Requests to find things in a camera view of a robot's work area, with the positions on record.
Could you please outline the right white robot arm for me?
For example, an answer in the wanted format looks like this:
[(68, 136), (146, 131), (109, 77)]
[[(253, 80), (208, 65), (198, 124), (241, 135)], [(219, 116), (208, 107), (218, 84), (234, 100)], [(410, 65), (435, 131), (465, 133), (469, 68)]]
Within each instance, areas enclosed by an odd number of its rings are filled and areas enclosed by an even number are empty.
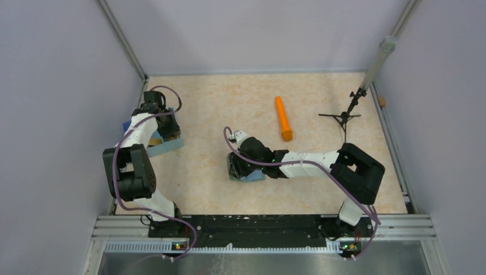
[(336, 220), (341, 235), (353, 235), (364, 214), (380, 224), (374, 203), (385, 167), (356, 145), (344, 143), (336, 151), (302, 153), (271, 150), (242, 131), (225, 140), (236, 157), (236, 170), (240, 174), (259, 171), (272, 179), (319, 177), (334, 182), (347, 196)]

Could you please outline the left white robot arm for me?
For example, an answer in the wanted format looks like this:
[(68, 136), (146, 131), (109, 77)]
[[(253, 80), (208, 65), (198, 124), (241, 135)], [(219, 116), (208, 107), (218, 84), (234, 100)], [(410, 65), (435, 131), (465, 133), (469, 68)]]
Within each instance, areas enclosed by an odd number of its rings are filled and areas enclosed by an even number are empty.
[[(171, 237), (183, 232), (184, 222), (175, 202), (157, 187), (150, 158), (181, 148), (181, 128), (175, 114), (182, 106), (167, 106), (158, 85), (143, 93), (143, 101), (124, 124), (121, 142), (103, 151), (103, 163), (111, 195), (125, 210), (148, 212)], [(134, 207), (127, 207), (133, 202)]]

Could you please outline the green card holder wallet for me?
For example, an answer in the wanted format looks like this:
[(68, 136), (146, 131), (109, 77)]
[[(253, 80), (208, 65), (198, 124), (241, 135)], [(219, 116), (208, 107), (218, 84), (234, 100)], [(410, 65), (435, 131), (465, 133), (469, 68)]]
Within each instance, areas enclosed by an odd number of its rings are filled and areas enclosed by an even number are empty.
[[(227, 162), (227, 168), (228, 168), (228, 166), (229, 166), (228, 165), (228, 156), (226, 157), (226, 162)], [(265, 175), (263, 174), (263, 172), (261, 170), (255, 170), (255, 169), (251, 168), (251, 174), (249, 176), (247, 176), (245, 180), (236, 180), (236, 179), (232, 178), (230, 175), (229, 175), (229, 179), (239, 181), (239, 182), (256, 182), (256, 181), (265, 180)]]

